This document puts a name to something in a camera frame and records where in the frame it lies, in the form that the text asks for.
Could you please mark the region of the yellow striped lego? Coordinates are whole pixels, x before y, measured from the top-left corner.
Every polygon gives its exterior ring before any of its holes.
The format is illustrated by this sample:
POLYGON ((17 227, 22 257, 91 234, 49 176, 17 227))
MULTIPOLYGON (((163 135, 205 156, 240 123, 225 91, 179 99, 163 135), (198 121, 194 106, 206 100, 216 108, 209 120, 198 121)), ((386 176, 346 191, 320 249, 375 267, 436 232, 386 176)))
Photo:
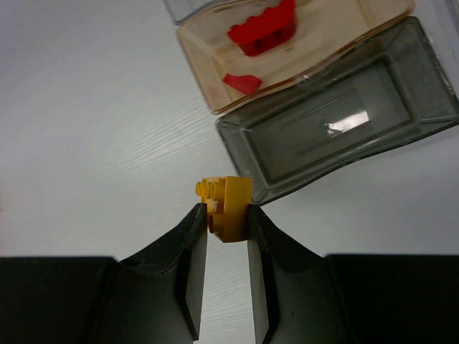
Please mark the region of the yellow striped lego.
POLYGON ((208 177, 198 181, 195 194, 207 205, 207 226, 223 243, 247 240, 247 209, 252 203, 252 179, 208 177))

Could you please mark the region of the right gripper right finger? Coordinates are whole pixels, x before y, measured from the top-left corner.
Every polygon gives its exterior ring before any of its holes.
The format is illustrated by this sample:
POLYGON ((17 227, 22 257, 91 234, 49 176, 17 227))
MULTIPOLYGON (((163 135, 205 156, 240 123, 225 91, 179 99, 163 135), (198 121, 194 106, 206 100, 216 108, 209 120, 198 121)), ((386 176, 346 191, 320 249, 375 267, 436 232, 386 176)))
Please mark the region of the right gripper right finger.
POLYGON ((257 343, 456 343, 458 257, 321 257, 252 205, 247 213, 257 343))

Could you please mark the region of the red stepped lego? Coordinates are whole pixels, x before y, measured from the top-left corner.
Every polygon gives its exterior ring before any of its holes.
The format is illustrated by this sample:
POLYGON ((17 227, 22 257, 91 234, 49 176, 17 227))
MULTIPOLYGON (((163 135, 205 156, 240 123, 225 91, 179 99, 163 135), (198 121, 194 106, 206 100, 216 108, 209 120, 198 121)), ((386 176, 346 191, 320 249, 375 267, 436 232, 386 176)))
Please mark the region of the red stepped lego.
POLYGON ((295 1, 282 0, 257 16, 248 17, 244 23, 233 25, 227 36, 244 55, 256 57, 290 40, 297 26, 295 1))

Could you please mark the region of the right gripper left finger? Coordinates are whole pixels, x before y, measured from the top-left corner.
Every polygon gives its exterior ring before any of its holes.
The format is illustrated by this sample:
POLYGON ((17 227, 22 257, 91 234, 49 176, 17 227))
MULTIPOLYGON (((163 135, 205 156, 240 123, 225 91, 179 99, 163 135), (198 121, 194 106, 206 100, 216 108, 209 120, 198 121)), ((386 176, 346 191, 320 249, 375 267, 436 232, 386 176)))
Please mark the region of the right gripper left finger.
POLYGON ((199 338, 207 208, 139 252, 1 259, 3 343, 193 343, 199 338))

